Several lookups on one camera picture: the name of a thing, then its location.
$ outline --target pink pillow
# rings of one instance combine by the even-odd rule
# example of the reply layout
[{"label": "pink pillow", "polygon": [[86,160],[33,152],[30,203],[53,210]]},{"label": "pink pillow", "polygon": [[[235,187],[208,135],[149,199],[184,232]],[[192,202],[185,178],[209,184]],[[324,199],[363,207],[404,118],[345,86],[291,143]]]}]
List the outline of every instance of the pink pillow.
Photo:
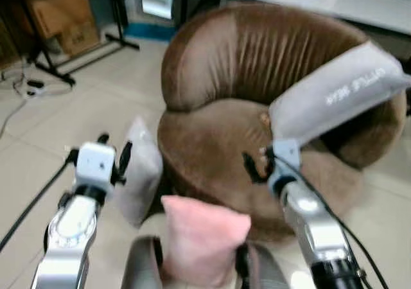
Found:
[{"label": "pink pillow", "polygon": [[195,286],[216,288],[228,283],[235,250],[250,230],[250,216],[180,196],[163,196],[161,202],[170,243],[165,271]]}]

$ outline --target black cable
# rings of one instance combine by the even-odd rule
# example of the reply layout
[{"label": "black cable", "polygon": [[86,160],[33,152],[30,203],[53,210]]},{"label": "black cable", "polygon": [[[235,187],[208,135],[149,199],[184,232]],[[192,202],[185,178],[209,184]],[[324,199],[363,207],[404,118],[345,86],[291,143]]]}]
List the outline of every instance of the black cable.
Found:
[{"label": "black cable", "polygon": [[[279,159],[281,162],[283,162],[284,164],[287,165],[287,167],[289,167],[289,169],[291,169],[309,188],[312,192],[314,192],[314,194],[316,194],[320,200],[322,201],[322,203],[324,204],[324,207],[326,208],[326,211],[341,225],[341,227],[348,232],[348,234],[350,235],[350,237],[353,238],[353,240],[357,243],[357,245],[360,247],[361,251],[364,253],[365,257],[368,259],[372,269],[374,270],[375,274],[377,275],[378,280],[380,281],[382,287],[384,289],[389,289],[387,283],[384,280],[384,277],[382,276],[380,270],[377,267],[377,264],[375,264],[374,260],[372,259],[371,255],[368,253],[368,250],[364,247],[364,245],[361,243],[361,241],[356,237],[356,235],[350,230],[350,228],[348,228],[348,226],[334,213],[334,211],[329,207],[329,205],[327,204],[326,200],[324,199],[324,197],[315,189],[315,187],[313,186],[313,184],[311,184],[305,177],[304,175],[302,175],[297,169],[295,169],[289,162],[287,162],[285,159],[283,159],[280,156],[277,156],[276,154],[274,154],[274,157],[276,159]],[[353,260],[354,260],[354,264],[357,266],[357,268],[359,268],[358,263],[355,259],[355,257],[353,256]],[[362,281],[364,282],[364,284],[366,285],[367,288],[371,288],[370,284],[367,282],[365,276],[361,277]]]},{"label": "black cable", "polygon": [[58,179],[58,177],[63,173],[65,168],[70,162],[66,160],[64,164],[60,167],[60,169],[54,174],[54,176],[50,179],[50,181],[37,193],[36,197],[29,203],[29,205],[24,209],[24,211],[21,213],[19,218],[14,222],[10,230],[6,233],[4,238],[0,242],[0,252],[4,249],[6,246],[7,242],[10,240],[10,238],[13,236],[14,232],[19,228],[23,220],[27,217],[27,214],[33,209],[35,204],[41,199],[41,197],[45,194],[45,192],[50,188],[51,185]]}]

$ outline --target gray pillow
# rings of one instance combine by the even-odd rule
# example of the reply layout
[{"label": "gray pillow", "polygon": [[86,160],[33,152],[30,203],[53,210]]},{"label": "gray pillow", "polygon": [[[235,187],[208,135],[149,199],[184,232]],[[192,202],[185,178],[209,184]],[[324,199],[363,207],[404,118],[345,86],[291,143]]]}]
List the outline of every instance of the gray pillow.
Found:
[{"label": "gray pillow", "polygon": [[411,76],[371,42],[357,46],[304,77],[269,108],[274,139],[300,146],[411,87]]}]

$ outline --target round armchair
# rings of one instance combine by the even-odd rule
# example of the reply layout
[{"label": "round armchair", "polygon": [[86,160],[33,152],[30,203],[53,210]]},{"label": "round armchair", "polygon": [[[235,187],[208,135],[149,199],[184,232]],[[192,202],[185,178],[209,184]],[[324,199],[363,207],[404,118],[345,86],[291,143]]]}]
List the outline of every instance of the round armchair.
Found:
[{"label": "round armchair", "polygon": [[[252,185],[241,153],[258,159],[259,148],[271,142],[260,117],[273,100],[365,41],[340,21],[272,4],[229,6],[183,26],[166,51],[161,78],[167,109],[158,143],[173,189],[251,215],[252,239],[292,235],[277,200]],[[303,148],[302,173],[337,214],[358,196],[362,168],[400,135],[405,106],[405,95],[398,95]],[[258,166],[263,172],[264,164]]]}]

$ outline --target tile floor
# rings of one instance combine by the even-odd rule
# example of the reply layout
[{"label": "tile floor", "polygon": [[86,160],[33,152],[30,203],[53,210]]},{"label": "tile floor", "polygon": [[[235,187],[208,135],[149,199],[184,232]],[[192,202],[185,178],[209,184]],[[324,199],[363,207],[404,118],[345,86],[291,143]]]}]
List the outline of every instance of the tile floor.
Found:
[{"label": "tile floor", "polygon": [[[66,150],[93,140],[104,130],[121,146],[135,115],[156,133],[165,108],[161,96],[160,68],[166,44],[142,40],[141,52],[123,49],[74,74],[73,92],[33,100],[9,122],[0,140],[0,235],[6,232],[27,202],[60,166]],[[50,80],[44,73],[33,76]],[[0,122],[18,99],[0,90]],[[0,288],[29,288],[42,255],[42,235],[64,189],[71,187],[67,170],[28,216],[0,255]],[[358,234],[381,268],[390,288],[411,283],[411,125],[394,149],[365,174],[365,190],[345,220]],[[158,234],[167,249],[164,215],[151,217],[138,231],[108,202],[102,212],[98,236],[92,246],[87,288],[120,288],[132,240],[139,234]],[[298,245],[270,246],[293,289],[313,288]],[[373,287],[379,288],[369,265]],[[189,288],[180,283],[167,288]],[[234,288],[233,282],[228,288]]]}]

